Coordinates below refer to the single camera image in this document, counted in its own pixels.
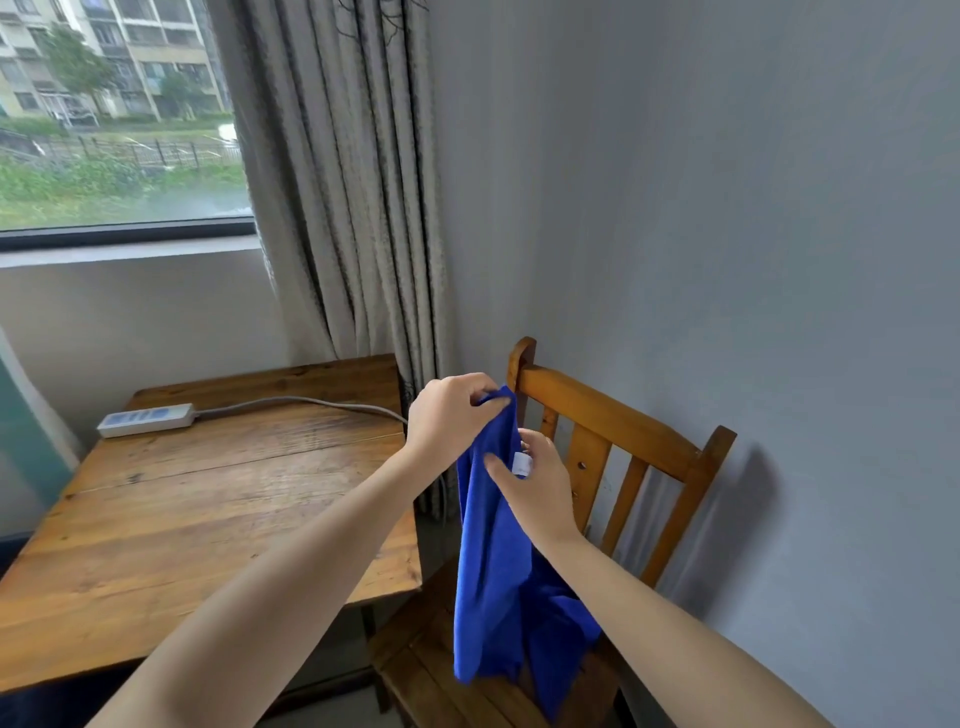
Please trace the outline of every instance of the wooden table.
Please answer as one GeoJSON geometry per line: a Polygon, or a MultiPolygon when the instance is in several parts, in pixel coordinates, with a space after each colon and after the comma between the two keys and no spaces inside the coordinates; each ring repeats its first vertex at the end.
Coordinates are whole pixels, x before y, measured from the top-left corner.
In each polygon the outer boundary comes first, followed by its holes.
{"type": "MultiPolygon", "coordinates": [[[[391,355],[147,389],[126,408],[276,395],[400,409],[391,355]]],[[[145,657],[402,444],[396,420],[308,403],[101,440],[0,582],[0,692],[145,657]]],[[[420,584],[411,507],[348,604],[420,584]]]]}

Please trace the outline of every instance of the left arm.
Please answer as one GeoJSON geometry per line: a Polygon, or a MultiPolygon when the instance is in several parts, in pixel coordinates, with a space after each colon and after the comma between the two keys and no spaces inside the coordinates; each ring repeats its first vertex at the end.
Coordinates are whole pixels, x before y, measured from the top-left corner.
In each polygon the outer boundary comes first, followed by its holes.
{"type": "Polygon", "coordinates": [[[88,728],[253,726],[347,601],[413,499],[506,404],[486,375],[430,382],[407,443],[233,577],[147,658],[88,728]]]}

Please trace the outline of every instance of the hand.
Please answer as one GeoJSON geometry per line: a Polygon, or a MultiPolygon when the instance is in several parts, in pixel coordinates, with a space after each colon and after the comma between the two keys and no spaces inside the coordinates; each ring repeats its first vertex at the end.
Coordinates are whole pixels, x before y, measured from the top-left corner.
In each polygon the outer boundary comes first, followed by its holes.
{"type": "Polygon", "coordinates": [[[497,387],[485,374],[448,376],[427,382],[410,405],[407,444],[421,462],[439,475],[462,455],[480,430],[510,401],[506,397],[474,406],[477,400],[497,387]]]}
{"type": "Polygon", "coordinates": [[[520,439],[534,461],[525,480],[514,477],[503,461],[491,453],[484,457],[484,465],[523,532],[543,552],[555,542],[580,536],[573,520],[570,476],[549,438],[521,428],[520,439]]]}

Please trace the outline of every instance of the towel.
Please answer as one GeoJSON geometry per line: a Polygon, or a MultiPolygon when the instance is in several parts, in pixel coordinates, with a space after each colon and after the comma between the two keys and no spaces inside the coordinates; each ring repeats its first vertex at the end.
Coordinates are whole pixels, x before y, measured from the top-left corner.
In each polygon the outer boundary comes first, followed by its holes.
{"type": "Polygon", "coordinates": [[[453,614],[453,671],[459,680],[505,675],[516,681],[526,657],[540,709],[556,718],[600,626],[516,522],[483,457],[513,467],[520,452],[516,397],[457,460],[463,534],[453,614]]]}

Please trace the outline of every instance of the finger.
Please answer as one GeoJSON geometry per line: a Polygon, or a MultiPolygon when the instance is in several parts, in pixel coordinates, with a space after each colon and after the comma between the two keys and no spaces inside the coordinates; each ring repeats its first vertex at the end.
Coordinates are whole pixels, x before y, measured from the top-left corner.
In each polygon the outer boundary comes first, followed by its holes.
{"type": "Polygon", "coordinates": [[[500,414],[508,404],[510,404],[509,397],[496,397],[492,400],[487,400],[479,407],[473,408],[473,416],[477,419],[480,426],[484,427],[490,420],[500,414]]]}
{"type": "Polygon", "coordinates": [[[459,375],[453,377],[453,379],[459,386],[464,387],[471,397],[484,394],[485,392],[495,392],[500,388],[497,386],[497,383],[491,379],[490,375],[485,375],[483,372],[459,375]]]}
{"type": "Polygon", "coordinates": [[[507,466],[503,464],[503,461],[492,452],[488,452],[483,456],[483,464],[487,469],[487,475],[496,483],[496,487],[500,489],[500,492],[503,493],[504,496],[508,495],[519,482],[513,474],[507,470],[507,466]]]}
{"type": "Polygon", "coordinates": [[[527,429],[526,427],[520,427],[518,429],[520,433],[520,439],[527,444],[527,448],[530,450],[530,456],[536,460],[538,455],[545,455],[550,450],[554,449],[553,443],[550,442],[550,438],[544,435],[542,432],[537,432],[534,429],[527,429]]]}

